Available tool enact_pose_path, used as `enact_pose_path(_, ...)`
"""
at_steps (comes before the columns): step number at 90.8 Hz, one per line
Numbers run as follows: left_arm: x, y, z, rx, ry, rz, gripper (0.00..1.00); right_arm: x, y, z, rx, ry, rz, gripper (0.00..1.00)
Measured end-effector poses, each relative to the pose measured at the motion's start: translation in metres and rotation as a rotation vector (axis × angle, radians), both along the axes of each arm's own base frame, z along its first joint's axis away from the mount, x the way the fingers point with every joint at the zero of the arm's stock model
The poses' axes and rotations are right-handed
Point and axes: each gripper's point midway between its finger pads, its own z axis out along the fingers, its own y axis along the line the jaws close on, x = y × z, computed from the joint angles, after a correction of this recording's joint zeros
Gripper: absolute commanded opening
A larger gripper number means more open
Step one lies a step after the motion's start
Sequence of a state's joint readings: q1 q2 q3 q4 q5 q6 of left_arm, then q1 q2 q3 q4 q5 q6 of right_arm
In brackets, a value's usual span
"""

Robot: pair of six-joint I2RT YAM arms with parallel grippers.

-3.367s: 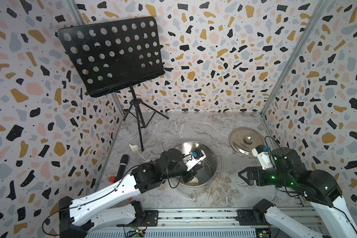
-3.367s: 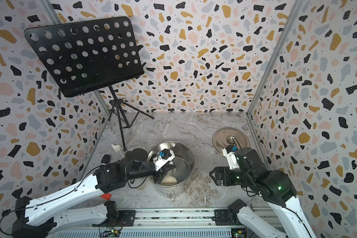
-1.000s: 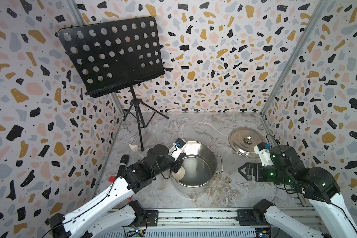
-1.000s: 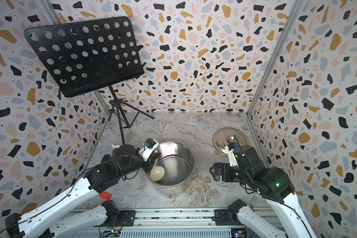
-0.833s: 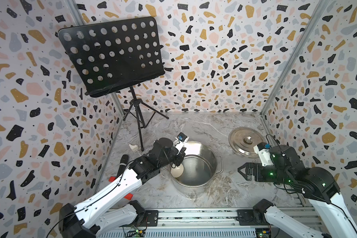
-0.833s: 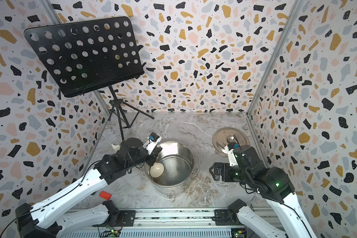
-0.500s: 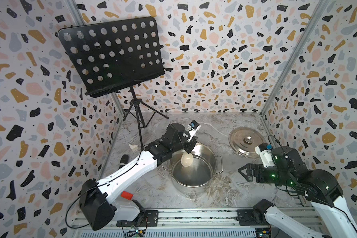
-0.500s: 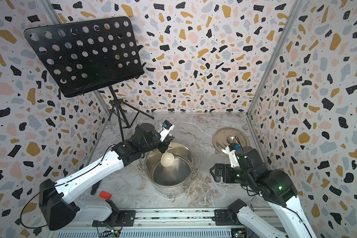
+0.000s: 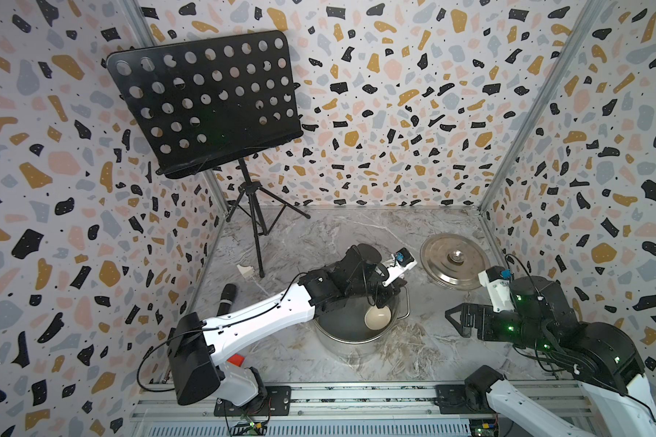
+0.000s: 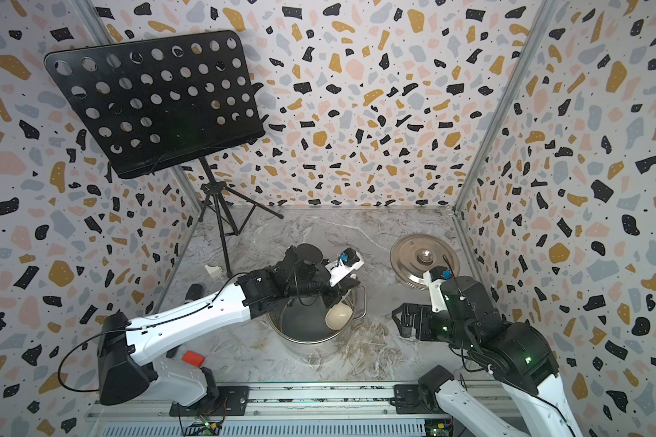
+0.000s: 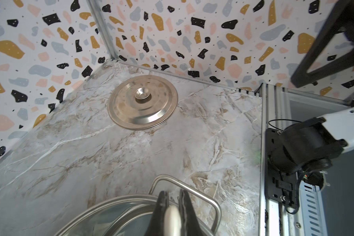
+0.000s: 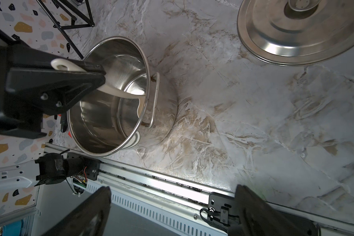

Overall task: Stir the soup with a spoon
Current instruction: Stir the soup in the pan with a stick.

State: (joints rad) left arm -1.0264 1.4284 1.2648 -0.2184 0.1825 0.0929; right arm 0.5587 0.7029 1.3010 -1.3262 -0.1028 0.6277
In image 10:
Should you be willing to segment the stainless steel pot lid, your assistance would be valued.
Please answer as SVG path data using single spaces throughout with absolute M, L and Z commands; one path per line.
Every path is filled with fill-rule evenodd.
M 424 274 L 433 267 L 451 267 L 460 273 L 457 253 L 444 240 L 427 234 L 410 234 L 400 238 L 390 251 L 391 266 L 401 282 L 411 286 L 425 286 Z

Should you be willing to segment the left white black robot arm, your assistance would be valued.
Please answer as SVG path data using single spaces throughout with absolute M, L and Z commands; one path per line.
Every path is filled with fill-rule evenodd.
M 174 348 L 237 323 L 271 313 L 287 303 L 317 298 L 327 308 L 355 289 L 364 257 L 347 248 L 332 262 L 303 243 L 263 269 L 242 272 L 213 295 L 151 316 L 129 319 L 117 312 L 104 322 L 98 341 L 98 401 L 105 406 L 137 398 L 168 400 L 199 413 L 215 411 L 222 399 L 211 370 L 168 357 Z

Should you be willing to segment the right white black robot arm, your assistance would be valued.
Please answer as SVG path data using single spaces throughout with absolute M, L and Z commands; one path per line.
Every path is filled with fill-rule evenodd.
M 564 393 L 559 364 L 544 336 L 524 322 L 508 322 L 485 286 L 470 276 L 425 278 L 430 304 L 404 303 L 392 312 L 397 331 L 421 342 L 444 342 L 463 361 L 500 382 L 527 429 L 501 419 L 471 394 L 463 379 L 438 365 L 417 384 L 395 387 L 400 414 L 446 413 L 475 436 L 580 436 Z

